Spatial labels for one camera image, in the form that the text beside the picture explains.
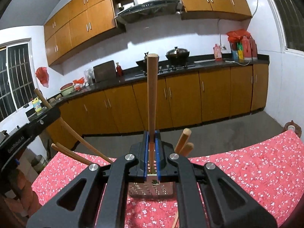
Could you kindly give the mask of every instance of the metal bolt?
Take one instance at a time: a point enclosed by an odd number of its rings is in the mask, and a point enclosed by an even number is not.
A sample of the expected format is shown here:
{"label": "metal bolt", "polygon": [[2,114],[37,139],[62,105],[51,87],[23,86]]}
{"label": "metal bolt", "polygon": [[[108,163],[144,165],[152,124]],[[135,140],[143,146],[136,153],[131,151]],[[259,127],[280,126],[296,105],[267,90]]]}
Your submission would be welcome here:
{"label": "metal bolt", "polygon": [[170,159],[178,159],[179,155],[178,154],[170,154]]}
{"label": "metal bolt", "polygon": [[208,170],[214,170],[215,169],[215,164],[214,163],[207,163],[206,167]]}
{"label": "metal bolt", "polygon": [[90,164],[90,165],[89,165],[89,170],[91,170],[91,171],[95,171],[95,170],[97,170],[97,169],[98,169],[98,167],[99,167],[99,165],[98,165],[98,164]]}
{"label": "metal bolt", "polygon": [[134,158],[135,158],[135,156],[132,155],[132,154],[127,154],[127,155],[125,156],[125,159],[126,159],[126,160],[133,160]]}

